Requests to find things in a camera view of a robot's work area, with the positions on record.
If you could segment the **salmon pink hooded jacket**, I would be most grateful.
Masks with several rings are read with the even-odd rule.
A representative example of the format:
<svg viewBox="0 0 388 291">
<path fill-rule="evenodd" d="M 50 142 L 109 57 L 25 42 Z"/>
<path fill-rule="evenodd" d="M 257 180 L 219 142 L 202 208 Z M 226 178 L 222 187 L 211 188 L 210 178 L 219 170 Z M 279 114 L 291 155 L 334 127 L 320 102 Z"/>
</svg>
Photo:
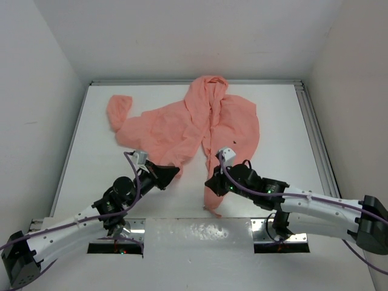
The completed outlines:
<svg viewBox="0 0 388 291">
<path fill-rule="evenodd" d="M 181 169 L 202 148 L 211 176 L 219 149 L 231 148 L 241 163 L 252 158 L 259 143 L 256 104 L 227 94 L 228 86 L 221 76 L 201 76 L 183 100 L 134 117 L 132 97 L 113 95 L 107 117 L 119 145 L 147 152 L 157 165 Z"/>
</svg>

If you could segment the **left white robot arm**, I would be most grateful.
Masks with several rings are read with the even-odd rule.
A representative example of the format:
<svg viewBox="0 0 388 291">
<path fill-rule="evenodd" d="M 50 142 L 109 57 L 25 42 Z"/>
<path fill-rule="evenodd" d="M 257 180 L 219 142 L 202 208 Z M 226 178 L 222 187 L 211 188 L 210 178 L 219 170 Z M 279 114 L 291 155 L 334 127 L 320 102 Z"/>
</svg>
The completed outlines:
<svg viewBox="0 0 388 291">
<path fill-rule="evenodd" d="M 146 161 L 135 171 L 134 179 L 116 178 L 101 199 L 72 218 L 49 229 L 10 235 L 1 247 L 1 259 L 12 290 L 33 282 L 60 256 L 122 230 L 129 209 L 152 188 L 165 190 L 178 172 L 178 167 Z"/>
</svg>

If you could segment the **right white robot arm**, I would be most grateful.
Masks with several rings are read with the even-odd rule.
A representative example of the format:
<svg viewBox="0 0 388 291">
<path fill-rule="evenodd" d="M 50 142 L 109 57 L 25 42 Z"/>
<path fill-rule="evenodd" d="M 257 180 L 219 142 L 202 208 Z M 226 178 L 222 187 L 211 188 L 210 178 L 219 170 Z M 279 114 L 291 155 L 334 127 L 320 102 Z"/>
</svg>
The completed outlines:
<svg viewBox="0 0 388 291">
<path fill-rule="evenodd" d="M 217 196 L 232 192 L 274 211 L 272 229 L 280 238 L 311 233 L 343 239 L 377 255 L 387 254 L 387 209 L 374 196 L 348 200 L 305 192 L 284 181 L 262 178 L 245 164 L 225 170 L 215 167 L 205 185 Z"/>
</svg>

